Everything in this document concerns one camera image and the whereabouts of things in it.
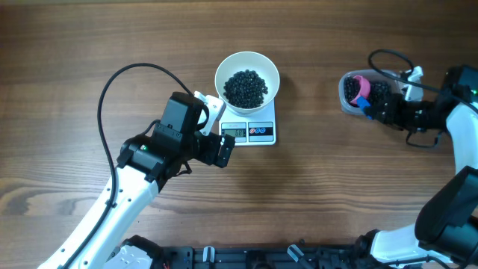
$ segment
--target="white scale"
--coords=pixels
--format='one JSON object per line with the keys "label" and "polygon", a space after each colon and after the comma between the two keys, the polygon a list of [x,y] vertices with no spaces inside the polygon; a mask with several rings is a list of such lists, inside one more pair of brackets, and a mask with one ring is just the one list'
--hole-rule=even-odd
{"label": "white scale", "polygon": [[266,146],[276,143],[274,101],[252,114],[238,114],[226,108],[219,121],[219,133],[235,137],[236,146]]}

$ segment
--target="white bowl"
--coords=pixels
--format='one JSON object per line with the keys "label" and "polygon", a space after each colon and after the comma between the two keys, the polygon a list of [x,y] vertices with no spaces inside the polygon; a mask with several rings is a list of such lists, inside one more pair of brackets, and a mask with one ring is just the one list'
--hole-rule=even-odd
{"label": "white bowl", "polygon": [[[268,93],[264,94],[264,102],[257,108],[235,107],[229,104],[228,99],[224,96],[224,93],[226,92],[224,90],[226,81],[228,81],[236,72],[245,71],[246,69],[256,71],[259,77],[264,79],[266,87],[268,88]],[[216,71],[214,83],[216,84],[217,94],[219,94],[219,97],[226,102],[228,108],[239,114],[250,114],[260,111],[274,100],[274,97],[276,97],[276,94],[279,91],[280,77],[277,67],[271,60],[269,60],[269,58],[257,52],[238,52],[227,57],[219,65]]]}

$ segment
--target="blue object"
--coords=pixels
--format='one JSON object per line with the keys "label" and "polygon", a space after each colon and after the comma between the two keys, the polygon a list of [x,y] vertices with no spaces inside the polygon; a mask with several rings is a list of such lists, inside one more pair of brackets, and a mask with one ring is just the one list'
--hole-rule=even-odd
{"label": "blue object", "polygon": [[[367,107],[370,107],[370,103],[363,97],[363,96],[360,96],[358,99],[357,99],[357,105],[358,107],[361,109],[362,112],[364,112],[365,114],[365,108]],[[367,118],[369,120],[372,120],[372,117],[371,116],[368,116],[365,114],[365,116],[367,116]]]}

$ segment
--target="white bracket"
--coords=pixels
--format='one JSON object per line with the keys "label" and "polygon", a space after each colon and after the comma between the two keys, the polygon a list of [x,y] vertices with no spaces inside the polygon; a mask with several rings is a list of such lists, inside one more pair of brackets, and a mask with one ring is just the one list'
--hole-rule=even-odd
{"label": "white bracket", "polygon": [[[204,102],[204,105],[208,107],[209,110],[209,119],[203,129],[199,130],[203,135],[208,136],[212,130],[212,126],[215,121],[219,121],[223,116],[224,110],[226,109],[226,104],[223,100],[214,97],[214,96],[204,96],[202,93],[195,91],[194,97]],[[198,123],[203,123],[206,121],[206,114],[204,111],[201,112]]]}
{"label": "white bracket", "polygon": [[[421,67],[415,67],[408,80],[415,83],[420,83],[420,78],[423,76]],[[405,101],[421,101],[423,98],[423,89],[410,84],[399,82],[400,89],[405,89]]]}

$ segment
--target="cable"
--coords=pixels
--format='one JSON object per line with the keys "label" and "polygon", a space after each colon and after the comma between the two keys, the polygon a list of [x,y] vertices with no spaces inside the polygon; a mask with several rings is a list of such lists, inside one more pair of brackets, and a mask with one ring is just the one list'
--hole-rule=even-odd
{"label": "cable", "polygon": [[438,263],[439,265],[441,265],[445,269],[452,269],[450,266],[448,266],[442,260],[440,260],[439,258],[433,257],[433,256],[427,256],[427,257],[416,258],[416,259],[408,259],[408,260],[402,260],[402,261],[395,261],[395,262],[386,262],[386,263],[383,263],[382,265],[384,265],[384,266],[389,266],[389,265],[398,266],[398,265],[401,265],[401,264],[411,264],[411,263],[415,263],[415,262],[430,262],[430,261],[434,261],[434,262]]}
{"label": "cable", "polygon": [[140,135],[145,135],[145,134],[147,134],[147,133],[149,132],[149,130],[151,130],[151,128],[154,126],[154,124],[160,123],[160,122],[161,122],[160,120],[153,120],[153,121],[149,124],[148,128],[146,128],[146,130],[144,130],[144,132],[140,133]]}
{"label": "cable", "polygon": [[[111,77],[110,79],[108,80],[108,82],[106,83],[105,87],[103,88],[103,91],[102,91],[102,94],[101,96],[99,97],[99,101],[98,101],[98,111],[97,111],[97,114],[96,114],[96,119],[98,121],[98,130],[99,130],[99,136],[102,140],[102,144],[103,144],[103,148],[105,149],[105,153],[106,153],[106,158],[108,159],[108,164],[110,166],[110,172],[111,172],[111,194],[110,194],[110,199],[108,200],[109,202],[106,204],[106,208],[105,210],[103,211],[101,217],[99,217],[98,221],[96,222],[95,226],[91,229],[91,232],[88,234],[88,236],[83,240],[83,242],[81,243],[81,245],[78,247],[78,249],[76,249],[76,251],[71,255],[71,257],[69,257],[69,259],[66,261],[65,265],[61,268],[68,268],[74,261],[75,259],[78,257],[78,255],[81,253],[81,251],[86,247],[86,245],[88,244],[88,242],[90,242],[91,238],[96,234],[96,232],[98,231],[99,227],[102,225],[103,221],[105,220],[106,216],[108,215],[108,212],[110,211],[111,209],[111,206],[113,205],[114,203],[114,199],[115,199],[115,196],[116,196],[116,192],[117,192],[117,174],[116,174],[116,171],[115,171],[115,168],[114,168],[114,163],[113,163],[113,159],[111,157],[111,153],[110,153],[110,150],[108,148],[108,144],[106,143],[106,138],[105,138],[105,133],[103,132],[103,125],[102,125],[102,106],[103,106],[103,99],[105,98],[105,94],[106,94],[106,91],[108,90],[108,88],[110,87],[111,83],[113,82],[113,80],[119,75],[121,74],[122,72],[125,72],[126,70],[128,69],[131,69],[131,68],[134,68],[134,67],[152,67],[152,68],[155,68],[155,69],[158,69],[160,71],[163,71],[165,72],[168,76],[170,76],[171,78],[173,78],[176,82],[178,82],[179,85],[181,85],[181,87],[186,91],[186,93],[188,93],[190,96],[194,96],[193,93],[191,93],[191,91],[186,87],[186,85],[184,85],[180,80],[179,78],[177,78],[175,75],[173,75],[170,71],[168,71],[167,69],[164,69],[163,67],[160,67],[158,65],[155,65],[155,64],[148,64],[148,63],[138,63],[138,64],[130,64],[126,67],[123,67],[122,69],[118,70],[117,72],[115,72]],[[153,121],[153,123],[150,124],[150,126],[148,127],[148,129],[146,130],[146,133],[151,129],[151,127],[155,124],[155,121]]]}
{"label": "cable", "polygon": [[447,94],[445,93],[444,91],[442,90],[439,90],[435,87],[431,87],[431,86],[428,86],[428,85],[425,85],[425,84],[421,84],[421,83],[416,83],[416,82],[413,82],[413,81],[408,81],[407,79],[403,79],[403,78],[400,78],[400,77],[396,77],[395,75],[392,75],[392,74],[389,74],[381,69],[379,69],[378,67],[376,67],[376,65],[373,63],[372,61],[372,58],[373,56],[379,54],[379,53],[385,53],[385,54],[391,54],[393,56],[397,56],[398,58],[404,60],[405,62],[407,62],[409,64],[409,66],[411,67],[411,72],[407,73],[406,75],[406,78],[408,78],[412,72],[413,72],[413,69],[415,68],[415,65],[412,63],[412,61],[410,61],[410,59],[408,59],[405,55],[401,54],[400,52],[397,52],[397,51],[394,51],[393,49],[377,49],[376,51],[373,51],[372,53],[370,53],[370,55],[368,55],[368,65],[375,71],[377,71],[380,75],[383,75],[385,76],[386,78],[389,78],[389,79],[393,79],[395,81],[400,81],[402,83],[405,83],[405,84],[409,84],[411,86],[415,86],[415,87],[419,87],[419,88],[422,88],[424,90],[429,90],[433,93],[437,93],[437,94],[441,94],[442,96],[446,96],[446,97],[450,97],[451,99],[457,101],[457,102],[461,102],[463,105],[466,105],[468,106],[473,112],[475,112],[476,114],[478,114],[478,108],[475,108],[474,105],[472,105],[471,103],[469,102],[466,102],[464,99],[461,99],[459,98],[458,96],[454,96],[453,94]]}

